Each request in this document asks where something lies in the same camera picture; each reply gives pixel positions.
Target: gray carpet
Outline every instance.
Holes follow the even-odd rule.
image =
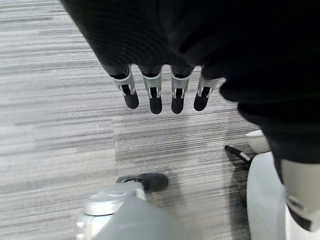
[[[181,114],[171,112],[170,69],[163,111],[149,109],[132,66],[140,105],[121,93],[55,0],[0,0],[0,239],[75,239],[82,201],[117,177],[161,172],[164,192],[149,196],[206,240],[249,240],[246,168],[225,144],[252,154],[257,129],[216,90],[193,109],[200,69]]]

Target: robot finger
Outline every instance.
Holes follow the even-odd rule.
[[[131,65],[116,67],[105,67],[108,74],[112,77],[116,87],[121,90],[124,101],[128,108],[136,109],[139,99],[135,88],[134,77],[131,72]]]
[[[209,96],[216,89],[220,78],[205,79],[201,74],[198,82],[198,88],[195,95],[193,107],[196,111],[202,111],[206,108]]]
[[[171,110],[175,114],[181,113],[184,109],[185,95],[188,90],[192,70],[193,67],[171,67]]]
[[[145,90],[149,97],[150,110],[153,114],[159,114],[162,111],[161,99],[161,69],[162,66],[143,66],[139,65],[142,72]]]

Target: black rubber tip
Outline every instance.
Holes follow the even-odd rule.
[[[125,101],[126,105],[128,106],[128,108],[136,109],[139,105],[139,99],[138,99],[137,92],[135,92],[133,95],[126,94],[124,96],[124,101]]]
[[[127,183],[130,181],[142,183],[144,190],[148,193],[165,190],[169,185],[167,176],[158,172],[143,173],[138,176],[122,176],[116,180],[116,183]]]
[[[184,109],[184,98],[172,98],[172,102],[171,102],[171,110],[172,112],[174,112],[175,114],[179,114],[182,112],[182,110]]]
[[[194,103],[193,103],[193,107],[195,110],[197,110],[198,112],[202,111],[203,109],[206,108],[207,103],[208,103],[208,99],[205,96],[198,96],[195,95],[195,99],[194,99]]]
[[[161,97],[156,98],[155,96],[153,98],[149,98],[150,102],[150,110],[153,114],[159,114],[162,111],[162,100]]]

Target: black fingertip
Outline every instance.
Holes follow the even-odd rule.
[[[171,110],[172,112],[174,112],[175,114],[179,114],[182,112],[182,110],[184,109],[184,98],[172,98],[172,102],[171,102]]]
[[[139,105],[139,99],[138,99],[137,92],[135,92],[133,95],[126,94],[124,96],[124,101],[125,101],[126,105],[128,106],[128,108],[136,109]]]
[[[208,103],[208,98],[207,97],[198,96],[198,94],[197,94],[197,95],[195,95],[193,107],[194,107],[194,109],[196,111],[200,112],[200,111],[202,111],[203,109],[206,108],[207,103]]]
[[[150,110],[153,114],[159,114],[162,111],[162,100],[161,97],[156,98],[149,98],[150,102]]]

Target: striped carpet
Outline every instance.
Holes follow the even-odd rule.
[[[167,190],[149,196],[205,240],[249,240],[247,169],[225,144],[252,154],[257,129],[214,91],[193,109],[200,69],[184,110],[171,112],[170,69],[163,110],[153,115],[132,66],[140,105],[128,109],[61,4],[0,0],[0,239],[75,239],[82,201],[117,177],[161,172]]]

